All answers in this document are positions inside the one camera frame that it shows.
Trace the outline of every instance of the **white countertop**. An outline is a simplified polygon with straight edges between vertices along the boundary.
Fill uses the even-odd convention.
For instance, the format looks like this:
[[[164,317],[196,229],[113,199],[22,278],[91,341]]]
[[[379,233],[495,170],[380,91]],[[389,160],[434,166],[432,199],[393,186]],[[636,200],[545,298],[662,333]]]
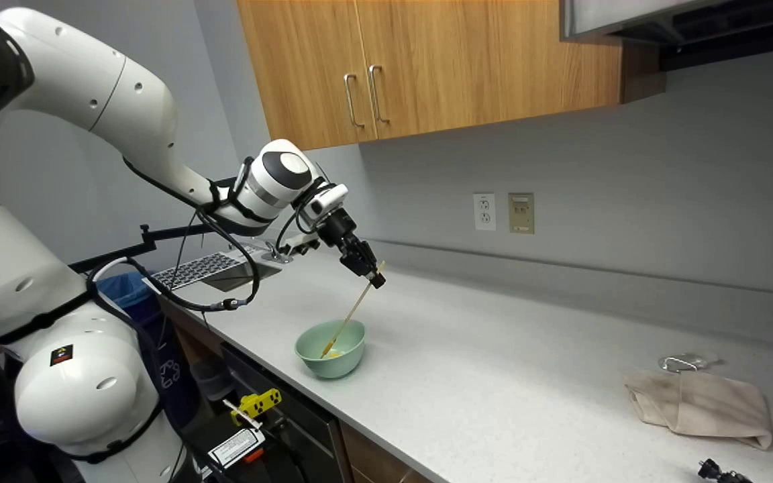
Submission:
[[[314,251],[262,278],[251,305],[208,322],[428,478],[695,483],[697,460],[714,459],[773,483],[773,448],[646,425],[623,386],[656,373],[662,353],[719,353],[714,373],[758,386],[773,417],[773,349],[385,267],[385,287],[357,311],[366,327],[361,364],[315,381],[295,356],[295,338],[341,318],[361,287],[333,254]],[[205,283],[179,295],[226,298]]]

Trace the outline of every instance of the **towel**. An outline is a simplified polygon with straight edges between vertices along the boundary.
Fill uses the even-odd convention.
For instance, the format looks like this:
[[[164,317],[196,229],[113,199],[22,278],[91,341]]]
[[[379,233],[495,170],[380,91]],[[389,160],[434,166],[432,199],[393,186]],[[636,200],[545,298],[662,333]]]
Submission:
[[[745,381],[693,370],[640,376],[625,386],[646,424],[689,436],[725,436],[770,448],[766,401]]]

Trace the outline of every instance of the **black strap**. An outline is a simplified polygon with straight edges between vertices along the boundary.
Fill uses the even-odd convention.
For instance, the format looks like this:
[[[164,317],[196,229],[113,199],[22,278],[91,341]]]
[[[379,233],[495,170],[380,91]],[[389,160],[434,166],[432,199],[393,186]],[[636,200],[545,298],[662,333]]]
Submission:
[[[132,443],[137,443],[137,439],[148,431],[148,425],[152,424],[152,417],[154,417],[161,411],[164,411],[164,404],[161,404],[161,398],[158,398],[158,401],[152,404],[150,415],[142,421],[142,425],[138,425],[134,433],[129,433],[126,439],[113,439],[103,449],[95,449],[95,452],[65,452],[65,449],[62,449],[62,452],[69,456],[69,459],[75,459],[75,460],[99,464],[99,460],[103,460],[103,459],[126,449]]]
[[[56,305],[56,309],[51,309],[51,311],[46,311],[46,313],[38,313],[32,322],[22,325],[18,330],[3,333],[3,334],[0,334],[0,345],[3,345],[3,342],[12,342],[12,341],[18,341],[18,338],[24,338],[24,334],[28,334],[28,333],[34,333],[34,330],[51,327],[51,325],[54,325],[56,318],[62,318],[66,311],[75,311],[78,305],[82,305],[82,303],[87,303],[87,301],[91,301],[91,295],[87,295],[87,292],[81,292],[81,295],[69,298],[66,303],[62,303],[62,305]]]

